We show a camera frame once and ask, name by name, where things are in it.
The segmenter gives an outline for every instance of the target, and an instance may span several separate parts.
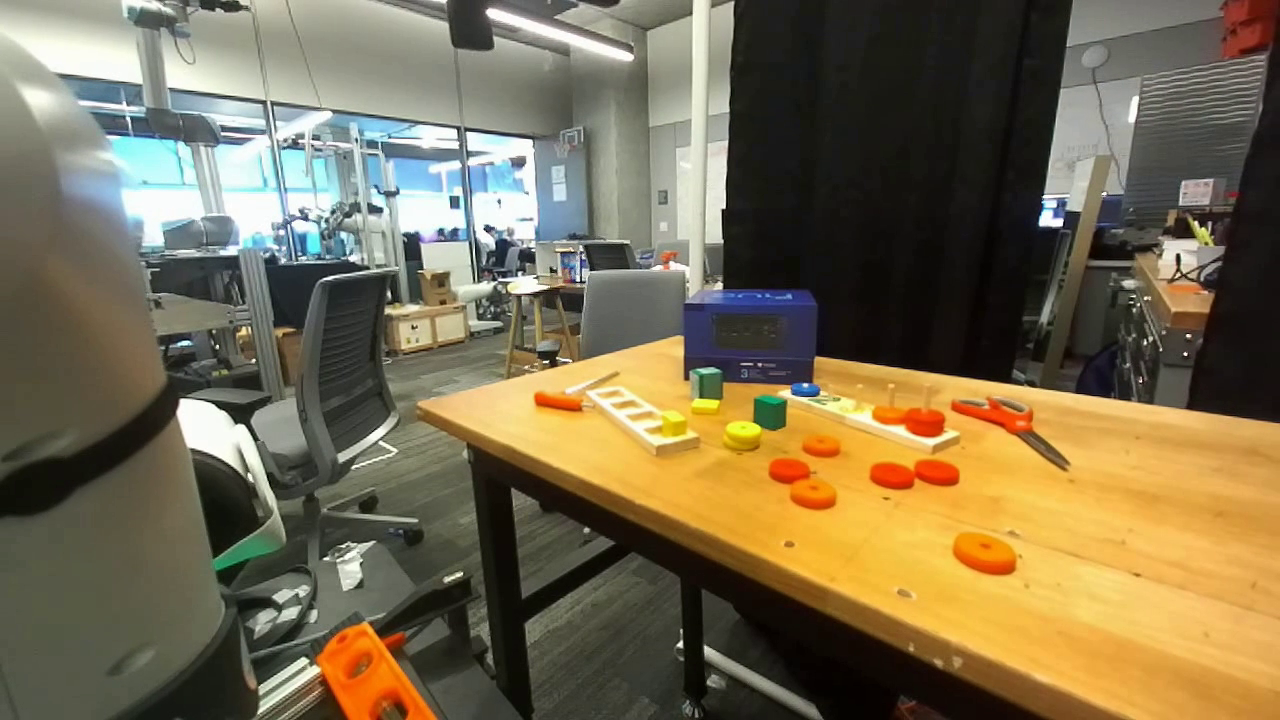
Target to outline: gray office chair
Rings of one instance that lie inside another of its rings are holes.
[[[683,333],[683,272],[614,266],[589,272],[580,356],[603,356],[634,344]]]
[[[306,318],[296,396],[252,410],[278,495],[306,499],[306,531],[315,531],[315,548],[328,548],[338,535],[398,531],[406,542],[425,535],[414,514],[371,514],[371,492],[323,508],[315,495],[345,481],[354,462],[398,428],[399,410],[385,374],[390,279],[391,272],[323,277]]]

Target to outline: ceiling light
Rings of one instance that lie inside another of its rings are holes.
[[[603,57],[603,58],[617,58],[617,65],[634,65],[636,58],[636,50],[630,43],[617,43],[610,36],[594,36],[594,30],[580,30],[580,26],[568,26],[568,22],[517,17],[510,9],[488,9],[488,21],[496,21],[503,26],[517,26],[517,30],[530,30],[530,36],[544,36],[544,40],[594,50],[594,57]]]

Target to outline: orange object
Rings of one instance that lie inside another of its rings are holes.
[[[988,575],[1018,573],[1018,554],[1002,535],[960,531],[952,554]]]
[[[836,437],[808,437],[799,449],[808,456],[841,456],[841,438]]]
[[[917,473],[909,462],[871,462],[871,485],[879,485],[879,487],[913,487]]]
[[[794,485],[794,499],[799,508],[836,508],[836,487],[825,481],[799,481],[799,485]]]
[[[795,456],[781,456],[781,458],[768,462],[768,475],[781,481],[781,485],[795,485],[795,481],[808,475],[808,462],[795,458]]]
[[[935,406],[909,406],[906,422],[913,437],[940,437],[947,428],[947,416]]]
[[[895,402],[876,402],[871,410],[879,422],[906,422],[909,420],[909,406],[895,406]]]
[[[947,462],[947,458],[917,458],[917,475],[923,481],[923,485],[960,485],[960,467],[957,462]]]
[[[571,393],[531,393],[537,406],[585,410],[585,401]]]
[[[338,633],[315,664],[345,715],[438,720],[371,623]]]

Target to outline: white robot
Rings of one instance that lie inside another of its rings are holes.
[[[0,36],[0,720],[252,715],[121,173]]]

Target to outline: table leg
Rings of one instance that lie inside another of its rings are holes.
[[[699,706],[710,696],[704,664],[704,587],[682,575],[682,635],[683,635],[683,703]]]
[[[472,452],[472,492],[486,563],[488,644],[494,671],[520,715],[531,715],[530,641],[520,610],[520,554],[511,487],[496,475],[494,458]]]

